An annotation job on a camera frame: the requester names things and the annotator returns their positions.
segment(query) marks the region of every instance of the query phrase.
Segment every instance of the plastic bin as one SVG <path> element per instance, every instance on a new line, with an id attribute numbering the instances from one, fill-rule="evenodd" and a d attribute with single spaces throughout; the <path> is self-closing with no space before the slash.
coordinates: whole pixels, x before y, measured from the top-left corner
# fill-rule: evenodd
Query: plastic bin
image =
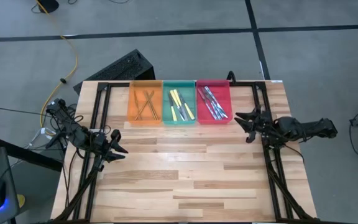
<path id="1" fill-rule="evenodd" d="M 149 96 L 153 93 L 151 97 L 151 102 L 154 107 L 157 119 L 154 118 L 150 105 L 147 103 L 145 97 L 145 91 Z M 144 105 L 143 111 L 140 116 L 138 116 L 138 107 L 135 103 L 135 94 L 138 101 L 139 110 L 141 110 Z M 161 80 L 146 80 L 146 81 L 132 81 L 129 85 L 129 99 L 128 99 L 128 111 L 127 119 L 131 124 L 139 125 L 151 125 L 161 123 L 162 116 L 162 81 Z"/>
<path id="2" fill-rule="evenodd" d="M 163 81 L 162 83 L 163 88 L 163 94 L 162 94 L 162 121 L 164 124 L 194 124 L 197 120 L 197 114 L 196 114 L 196 84 L 195 81 Z M 173 103 L 173 109 L 175 110 L 175 114 L 177 117 L 177 121 L 173 120 L 172 111 L 171 111 L 171 105 L 169 101 L 169 91 L 170 90 L 177 90 L 180 92 L 182 97 L 185 99 L 186 104 L 188 105 L 191 113 L 195 117 L 193 120 L 190 119 L 190 115 L 188 114 L 186 108 L 185 112 L 187 115 L 188 120 L 184 121 L 181 119 L 179 110 L 175 104 Z"/>
<path id="3" fill-rule="evenodd" d="M 203 91 L 204 86 L 208 86 L 212 94 L 215 96 L 218 103 L 222 106 L 227 118 L 221 120 L 214 119 L 211 112 L 205 105 L 202 97 L 198 93 L 198 89 Z M 227 80 L 197 80 L 196 82 L 197 95 L 197 118 L 200 124 L 227 124 L 233 119 L 233 112 L 231 108 L 230 86 Z M 212 109 L 209 100 L 206 100 L 208 106 Z"/>

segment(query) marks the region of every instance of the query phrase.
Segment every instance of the wooden table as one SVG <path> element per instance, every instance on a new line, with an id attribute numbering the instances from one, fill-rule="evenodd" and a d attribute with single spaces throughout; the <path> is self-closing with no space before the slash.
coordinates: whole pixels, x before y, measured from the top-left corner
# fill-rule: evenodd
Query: wooden table
<path id="1" fill-rule="evenodd" d="M 84 126 L 90 125 L 97 85 L 82 86 L 76 115 L 84 116 Z M 273 118 L 290 116 L 283 83 L 266 82 L 266 86 Z M 133 126 L 126 121 L 128 94 L 127 87 L 112 88 L 107 124 L 121 130 L 120 145 L 129 154 L 124 160 L 106 162 L 99 173 L 92 222 L 275 221 L 260 136 L 247 144 L 247 134 L 234 120 L 227 125 Z M 232 87 L 231 100 L 233 113 L 254 109 L 249 87 Z M 298 143 L 288 145 L 299 149 Z M 75 148 L 69 145 L 66 170 L 73 153 Z M 289 191 L 315 217 L 301 157 L 284 148 L 282 161 Z M 81 166 L 82 159 L 76 156 L 70 198 L 77 191 Z M 64 209 L 65 197 L 62 173 L 52 218 Z M 85 215 L 87 197 L 86 192 L 80 217 Z"/>

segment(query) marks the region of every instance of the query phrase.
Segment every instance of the yellow cable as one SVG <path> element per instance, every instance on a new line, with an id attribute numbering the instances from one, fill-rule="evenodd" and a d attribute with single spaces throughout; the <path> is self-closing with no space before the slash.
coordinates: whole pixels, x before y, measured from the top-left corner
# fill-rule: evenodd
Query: yellow cable
<path id="1" fill-rule="evenodd" d="M 58 30 L 59 33 L 62 33 L 62 31 L 59 29 L 58 24 L 56 23 L 55 19 L 53 18 L 53 16 L 51 16 L 51 15 L 48 13 L 48 11 L 43 7 L 43 5 L 41 5 L 41 3 L 40 3 L 38 0 L 36 0 L 36 1 L 37 1 L 37 4 L 42 8 L 42 10 L 44 10 L 44 12 L 46 13 L 46 15 L 49 16 L 49 18 L 50 18 L 50 20 L 53 22 L 53 24 L 54 24 L 56 30 Z M 60 38 L 62 38 L 63 40 L 67 41 L 68 44 L 70 44 L 70 47 L 73 49 L 74 54 L 75 54 L 75 66 L 74 66 L 73 70 L 65 77 L 65 80 L 66 80 L 67 78 L 70 78 L 70 77 L 74 74 L 75 70 L 77 69 L 77 66 L 78 66 L 78 55 L 77 55 L 77 52 L 76 52 L 76 50 L 75 50 L 75 48 L 74 48 L 74 45 L 73 45 L 70 41 L 68 41 L 63 35 L 60 34 L 59 36 L 60 36 Z M 40 113 L 40 114 L 42 114 L 42 113 L 44 112 L 45 107 L 47 106 L 47 104 L 48 104 L 48 102 L 50 101 L 50 99 L 51 99 L 51 97 L 53 96 L 53 94 L 55 94 L 55 92 L 60 88 L 60 85 L 62 85 L 61 82 L 55 87 L 55 89 L 54 89 L 54 90 L 52 91 L 52 93 L 49 95 L 48 99 L 46 100 L 46 102 L 45 102 L 44 105 L 42 106 L 42 110 L 41 110 L 41 113 Z M 42 115 L 40 115 L 40 125 L 41 125 L 41 128 L 44 126 L 44 123 L 43 123 L 43 121 L 42 121 Z"/>

